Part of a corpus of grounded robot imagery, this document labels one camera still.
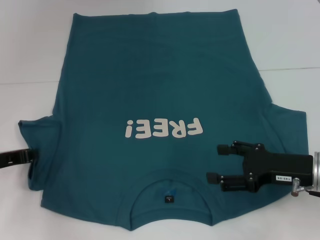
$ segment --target white background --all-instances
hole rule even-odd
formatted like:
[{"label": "white background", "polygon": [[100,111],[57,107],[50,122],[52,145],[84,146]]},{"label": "white background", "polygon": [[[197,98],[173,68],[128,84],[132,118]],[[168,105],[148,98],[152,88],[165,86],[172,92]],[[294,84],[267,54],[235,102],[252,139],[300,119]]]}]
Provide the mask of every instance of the white background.
[{"label": "white background", "polygon": [[[320,151],[320,3],[317,0],[0,0],[0,152],[27,147],[19,120],[51,114],[73,13],[85,16],[238,9],[273,102],[307,113],[309,152]],[[152,222],[135,231],[40,207],[28,165],[0,169],[1,240],[317,240],[320,198],[290,195],[215,226]]]}]

